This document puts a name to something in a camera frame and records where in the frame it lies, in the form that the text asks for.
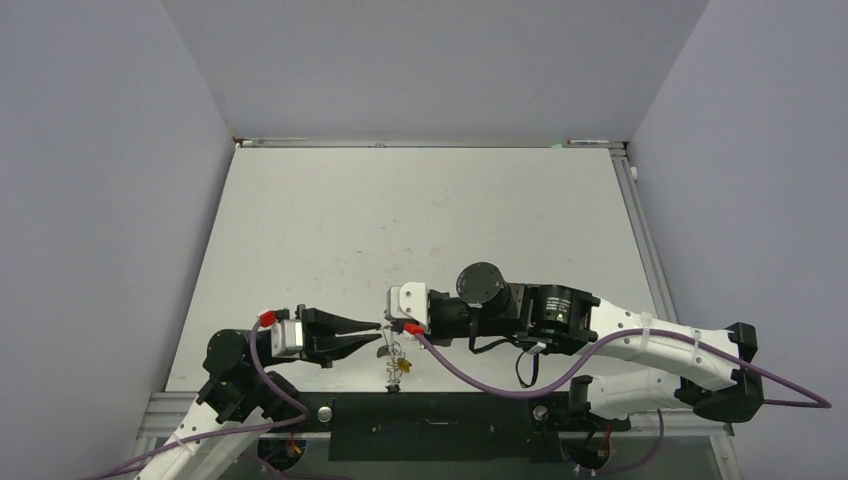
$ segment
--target white tabletop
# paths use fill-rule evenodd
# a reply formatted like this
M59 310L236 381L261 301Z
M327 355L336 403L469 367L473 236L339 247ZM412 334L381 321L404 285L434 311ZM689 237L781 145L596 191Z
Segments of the white tabletop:
M199 389L210 336L250 329L259 311L304 303L377 321L390 286L423 281L454 293L457 274L477 261L509 282L567 285L654 312L606 149L239 149L166 390ZM403 391L471 390L416 343L402 340L413 365ZM332 369L273 369L301 391L385 391L379 345ZM516 390L518 353L505 345L472 355L464 339L445 349L472 376ZM573 362L543 357L538 385ZM639 368L597 358L585 372Z

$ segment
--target bolt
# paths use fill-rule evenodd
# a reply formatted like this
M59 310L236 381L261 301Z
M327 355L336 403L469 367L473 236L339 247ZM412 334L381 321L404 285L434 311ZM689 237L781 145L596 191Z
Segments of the bolt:
M327 423L333 418L333 410L330 407L324 406L318 409L318 421Z
M539 405L539 406L537 406L536 408L533 409L533 418L535 418L536 420L541 422L547 416L548 416L548 408L545 407L544 405Z

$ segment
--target white table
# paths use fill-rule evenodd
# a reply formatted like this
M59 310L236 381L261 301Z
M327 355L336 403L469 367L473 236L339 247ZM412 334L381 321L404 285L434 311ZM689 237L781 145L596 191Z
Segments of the white table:
M249 329L261 310L304 303L379 320L390 286L425 281L454 293L457 274L477 261L510 282L567 285L655 313L607 149L241 148L166 390L199 389L210 336ZM414 341L402 343L413 365L403 391L471 390ZM384 391L380 344L328 370L275 370L301 391ZM472 376L512 389L518 353L505 345L472 355L464 339L446 351ZM573 362L544 357L538 385ZM597 358L585 372L638 368Z

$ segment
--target white wall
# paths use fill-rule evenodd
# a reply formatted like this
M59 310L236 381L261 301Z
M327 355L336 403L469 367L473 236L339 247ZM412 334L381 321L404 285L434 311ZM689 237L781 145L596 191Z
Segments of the white wall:
M241 137L630 139L707 0L164 0Z
M846 18L843 0L713 0L630 147L681 322L755 324L756 361L834 403L739 425L749 480L845 478Z
M0 145L3 478L96 473L163 386L232 142L162 5L103 0L3 6Z

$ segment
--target gray wall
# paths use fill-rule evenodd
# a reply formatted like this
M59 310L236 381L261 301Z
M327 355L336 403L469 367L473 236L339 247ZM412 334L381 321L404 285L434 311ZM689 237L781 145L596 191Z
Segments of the gray wall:
M162 5L103 0L4 5L0 146L2 476L96 473L163 386L232 142Z
M164 0L241 137L629 140L707 0Z
M757 325L757 363L834 403L739 425L747 479L845 478L846 18L713 0L631 145L681 322Z

